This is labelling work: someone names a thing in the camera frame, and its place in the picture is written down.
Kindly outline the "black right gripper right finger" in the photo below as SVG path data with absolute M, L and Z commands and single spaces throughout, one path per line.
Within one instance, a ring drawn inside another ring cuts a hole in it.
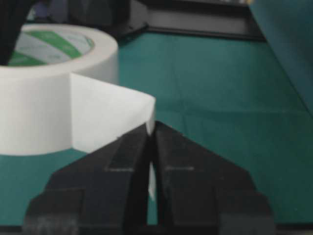
M 168 235 L 272 235 L 267 198 L 250 173 L 157 122 L 158 217 Z

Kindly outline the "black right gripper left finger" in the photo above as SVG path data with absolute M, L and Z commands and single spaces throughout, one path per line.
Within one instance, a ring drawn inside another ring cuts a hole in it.
M 147 221 L 150 138 L 141 125 L 51 174 L 25 235 L 126 235 Z

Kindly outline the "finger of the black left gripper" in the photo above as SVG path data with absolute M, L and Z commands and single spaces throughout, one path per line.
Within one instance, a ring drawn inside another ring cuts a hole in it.
M 0 1 L 0 64 L 6 66 L 12 56 L 22 25 L 36 0 Z

